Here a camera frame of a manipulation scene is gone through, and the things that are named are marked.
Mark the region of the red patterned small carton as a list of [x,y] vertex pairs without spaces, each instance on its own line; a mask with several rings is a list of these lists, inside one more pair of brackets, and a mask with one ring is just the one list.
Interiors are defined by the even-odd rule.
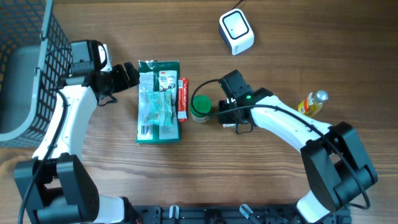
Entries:
[[236,124],[222,124],[224,128],[232,128],[235,127]]

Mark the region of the teal wipes packet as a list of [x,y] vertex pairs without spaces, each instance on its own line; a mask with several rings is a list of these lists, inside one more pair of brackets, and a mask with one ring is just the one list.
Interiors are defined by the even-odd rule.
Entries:
[[173,126],[172,91],[148,93],[150,101],[149,122],[158,126]]

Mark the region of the green lidded jar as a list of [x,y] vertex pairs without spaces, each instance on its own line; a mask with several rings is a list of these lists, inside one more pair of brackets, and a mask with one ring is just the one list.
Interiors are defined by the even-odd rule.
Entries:
[[204,123],[209,120],[208,113],[211,113],[211,100],[205,95],[198,95],[193,98],[190,106],[192,119],[197,123]]

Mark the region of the green sponge package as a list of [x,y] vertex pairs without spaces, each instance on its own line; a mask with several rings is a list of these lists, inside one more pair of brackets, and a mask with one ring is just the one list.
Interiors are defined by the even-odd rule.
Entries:
[[[180,128],[177,119],[178,61],[140,61],[137,137],[138,144],[164,144],[179,142]],[[172,91],[173,126],[158,126],[149,122],[149,92]]]

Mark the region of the yellow dish soap bottle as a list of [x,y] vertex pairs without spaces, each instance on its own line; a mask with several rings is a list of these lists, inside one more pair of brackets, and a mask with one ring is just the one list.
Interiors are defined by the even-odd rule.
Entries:
[[315,116],[328,100],[328,93],[325,90],[312,91],[298,104],[297,111],[308,117]]

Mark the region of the red stick packet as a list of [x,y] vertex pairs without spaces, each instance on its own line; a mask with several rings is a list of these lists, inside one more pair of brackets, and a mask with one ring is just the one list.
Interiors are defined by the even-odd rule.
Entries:
[[178,112],[177,118],[180,123],[188,121],[188,85],[187,78],[180,78],[178,80]]

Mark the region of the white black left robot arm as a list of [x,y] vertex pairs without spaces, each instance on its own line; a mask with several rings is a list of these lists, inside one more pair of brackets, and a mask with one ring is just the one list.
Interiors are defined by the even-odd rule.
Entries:
[[22,198],[18,222],[141,223],[126,197],[100,195],[80,157],[89,120],[99,101],[139,84],[132,63],[112,66],[97,40],[71,44],[72,62],[50,92],[57,97],[49,128],[29,161],[18,162],[14,180]]

